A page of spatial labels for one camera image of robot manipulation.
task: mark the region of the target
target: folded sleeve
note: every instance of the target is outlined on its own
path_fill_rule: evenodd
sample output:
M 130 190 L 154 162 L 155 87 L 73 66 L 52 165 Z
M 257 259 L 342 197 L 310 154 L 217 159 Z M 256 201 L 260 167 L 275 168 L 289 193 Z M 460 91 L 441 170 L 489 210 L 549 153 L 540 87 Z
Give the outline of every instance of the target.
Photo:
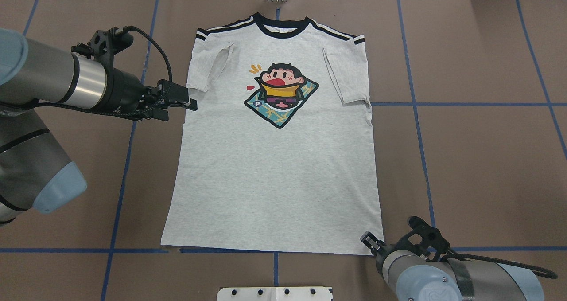
M 364 36 L 323 47 L 326 68 L 343 104 L 370 103 Z
M 197 30 L 195 45 L 191 53 L 187 87 L 208 91 L 226 66 L 233 43 L 222 40 L 203 29 Z

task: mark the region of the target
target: cartoon hair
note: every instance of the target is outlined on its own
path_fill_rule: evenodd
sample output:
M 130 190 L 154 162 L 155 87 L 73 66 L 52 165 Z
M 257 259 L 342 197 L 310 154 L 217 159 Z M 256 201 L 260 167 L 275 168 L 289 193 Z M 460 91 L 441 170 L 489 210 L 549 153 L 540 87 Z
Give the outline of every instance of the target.
M 293 77 L 295 78 L 300 78 L 303 76 L 301 75 L 301 71 L 297 69 L 297 67 L 291 66 L 291 63 L 272 63 L 272 66 L 268 68 L 266 73 L 271 73 L 272 70 L 275 69 L 289 69 L 293 72 Z

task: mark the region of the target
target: cartoon print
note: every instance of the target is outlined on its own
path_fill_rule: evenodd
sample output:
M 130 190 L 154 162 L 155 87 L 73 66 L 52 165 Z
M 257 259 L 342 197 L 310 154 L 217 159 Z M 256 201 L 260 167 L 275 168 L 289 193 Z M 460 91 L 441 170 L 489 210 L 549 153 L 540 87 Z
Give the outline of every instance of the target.
M 251 73 L 257 74 L 262 67 L 251 65 L 251 69 Z M 260 88 L 245 101 L 245 105 L 279 129 L 318 88 L 318 83 L 306 78 L 291 63 L 272 63 L 254 79 Z

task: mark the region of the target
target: gray t-shirt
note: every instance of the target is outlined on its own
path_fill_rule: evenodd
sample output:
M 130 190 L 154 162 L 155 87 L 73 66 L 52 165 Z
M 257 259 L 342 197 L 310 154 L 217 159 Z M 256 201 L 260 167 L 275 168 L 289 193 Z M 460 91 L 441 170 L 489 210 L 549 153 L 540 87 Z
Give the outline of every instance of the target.
M 364 36 L 256 13 L 198 29 L 162 245 L 368 254 L 383 238 Z

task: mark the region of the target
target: brown table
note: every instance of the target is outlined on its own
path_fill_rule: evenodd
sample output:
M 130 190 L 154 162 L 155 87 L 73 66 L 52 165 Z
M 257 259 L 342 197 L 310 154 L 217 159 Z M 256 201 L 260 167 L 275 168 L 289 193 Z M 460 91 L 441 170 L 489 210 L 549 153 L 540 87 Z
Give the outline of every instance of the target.
M 549 267 L 567 293 L 565 0 L 0 0 L 0 27 L 69 49 L 95 30 L 152 30 L 186 79 L 197 27 L 254 12 L 365 34 L 387 242 L 411 215 L 460 252 Z M 147 42 L 115 65 L 166 76 Z M 39 109 L 89 189 L 0 229 L 0 300 L 215 300 L 220 287 L 326 285 L 337 301 L 395 300 L 365 256 L 161 247 L 184 113 L 131 122 Z

